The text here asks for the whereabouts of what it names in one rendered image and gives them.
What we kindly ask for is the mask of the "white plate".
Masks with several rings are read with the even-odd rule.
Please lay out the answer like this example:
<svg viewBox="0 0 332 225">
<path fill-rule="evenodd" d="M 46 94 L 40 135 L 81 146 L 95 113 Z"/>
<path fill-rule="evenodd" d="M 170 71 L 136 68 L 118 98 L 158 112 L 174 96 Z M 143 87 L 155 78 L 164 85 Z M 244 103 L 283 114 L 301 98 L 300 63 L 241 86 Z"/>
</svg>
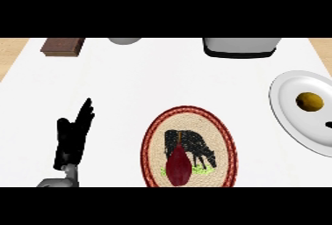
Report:
<svg viewBox="0 0 332 225">
<path fill-rule="evenodd" d="M 320 96 L 325 106 L 316 112 L 304 111 L 295 103 L 303 92 Z M 319 74 L 294 70 L 279 75 L 270 86 L 270 106 L 285 132 L 317 154 L 332 157 L 332 79 Z"/>
</svg>

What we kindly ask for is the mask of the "yellow lemon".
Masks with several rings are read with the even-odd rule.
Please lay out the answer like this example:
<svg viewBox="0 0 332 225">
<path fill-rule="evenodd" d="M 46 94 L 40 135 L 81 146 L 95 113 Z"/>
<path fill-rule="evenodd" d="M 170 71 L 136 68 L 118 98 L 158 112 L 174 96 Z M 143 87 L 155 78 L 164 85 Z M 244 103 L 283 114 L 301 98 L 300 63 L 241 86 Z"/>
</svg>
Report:
<svg viewBox="0 0 332 225">
<path fill-rule="evenodd" d="M 316 112 L 325 106 L 323 99 L 313 92 L 303 92 L 295 99 L 297 106 L 307 112 Z"/>
</svg>

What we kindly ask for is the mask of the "grey appliance with black base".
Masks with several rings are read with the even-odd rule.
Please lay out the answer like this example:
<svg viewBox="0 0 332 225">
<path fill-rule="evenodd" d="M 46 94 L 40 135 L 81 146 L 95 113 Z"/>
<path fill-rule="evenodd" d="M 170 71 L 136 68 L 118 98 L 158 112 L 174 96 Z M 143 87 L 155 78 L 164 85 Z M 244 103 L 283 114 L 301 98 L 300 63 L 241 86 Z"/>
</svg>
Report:
<svg viewBox="0 0 332 225">
<path fill-rule="evenodd" d="M 204 38 L 204 52 L 219 58 L 264 58 L 273 55 L 280 40 L 280 38 Z"/>
</svg>

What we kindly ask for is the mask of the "grey round object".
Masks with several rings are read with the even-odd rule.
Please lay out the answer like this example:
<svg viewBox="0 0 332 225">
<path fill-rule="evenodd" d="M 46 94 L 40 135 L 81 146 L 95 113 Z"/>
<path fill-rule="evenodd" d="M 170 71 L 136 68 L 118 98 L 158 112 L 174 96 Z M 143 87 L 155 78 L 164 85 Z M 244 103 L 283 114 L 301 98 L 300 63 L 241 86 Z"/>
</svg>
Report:
<svg viewBox="0 0 332 225">
<path fill-rule="evenodd" d="M 108 38 L 109 41 L 117 45 L 131 45 L 134 44 L 142 38 Z"/>
</svg>

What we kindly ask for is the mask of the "dark red vegetable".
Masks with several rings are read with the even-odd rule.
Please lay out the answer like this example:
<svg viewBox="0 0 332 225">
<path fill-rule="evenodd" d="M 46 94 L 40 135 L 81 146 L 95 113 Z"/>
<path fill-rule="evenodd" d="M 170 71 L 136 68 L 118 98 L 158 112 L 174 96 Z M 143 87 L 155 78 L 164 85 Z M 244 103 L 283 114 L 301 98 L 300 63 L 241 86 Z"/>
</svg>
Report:
<svg viewBox="0 0 332 225">
<path fill-rule="evenodd" d="M 192 175 L 192 164 L 182 146 L 182 136 L 177 137 L 177 145 L 165 162 L 165 174 L 173 186 L 185 185 Z"/>
</svg>

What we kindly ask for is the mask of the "oval woven placemat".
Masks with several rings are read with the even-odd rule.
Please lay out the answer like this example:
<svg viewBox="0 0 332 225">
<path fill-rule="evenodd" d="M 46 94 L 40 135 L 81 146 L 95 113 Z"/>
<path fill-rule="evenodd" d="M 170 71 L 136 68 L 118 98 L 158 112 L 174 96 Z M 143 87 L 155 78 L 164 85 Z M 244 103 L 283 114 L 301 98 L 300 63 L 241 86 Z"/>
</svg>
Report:
<svg viewBox="0 0 332 225">
<path fill-rule="evenodd" d="M 239 160 L 230 131 L 211 112 L 190 105 L 164 111 L 145 132 L 140 164 L 146 186 L 174 186 L 167 162 L 177 144 L 192 171 L 182 187 L 233 186 Z"/>
</svg>

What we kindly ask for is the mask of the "brown wooden box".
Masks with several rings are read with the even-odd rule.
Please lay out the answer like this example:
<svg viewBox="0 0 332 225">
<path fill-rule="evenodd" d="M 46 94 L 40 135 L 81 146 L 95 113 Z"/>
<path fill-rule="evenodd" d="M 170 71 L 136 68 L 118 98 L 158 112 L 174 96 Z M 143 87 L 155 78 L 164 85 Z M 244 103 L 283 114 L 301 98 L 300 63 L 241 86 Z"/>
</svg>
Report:
<svg viewBox="0 0 332 225">
<path fill-rule="evenodd" d="M 80 55 L 84 38 L 47 38 L 40 52 L 46 56 L 74 56 Z"/>
</svg>

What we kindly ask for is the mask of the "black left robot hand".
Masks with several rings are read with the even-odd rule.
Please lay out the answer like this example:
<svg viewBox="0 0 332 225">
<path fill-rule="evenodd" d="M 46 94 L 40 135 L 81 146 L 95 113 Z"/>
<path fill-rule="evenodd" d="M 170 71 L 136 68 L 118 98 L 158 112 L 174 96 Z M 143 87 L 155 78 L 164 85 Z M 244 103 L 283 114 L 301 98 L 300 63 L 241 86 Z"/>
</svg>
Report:
<svg viewBox="0 0 332 225">
<path fill-rule="evenodd" d="M 67 118 L 58 119 L 58 150 L 53 168 L 61 171 L 68 164 L 78 165 L 83 157 L 86 137 L 95 118 L 92 99 L 87 98 L 77 119 L 69 122 Z"/>
</svg>

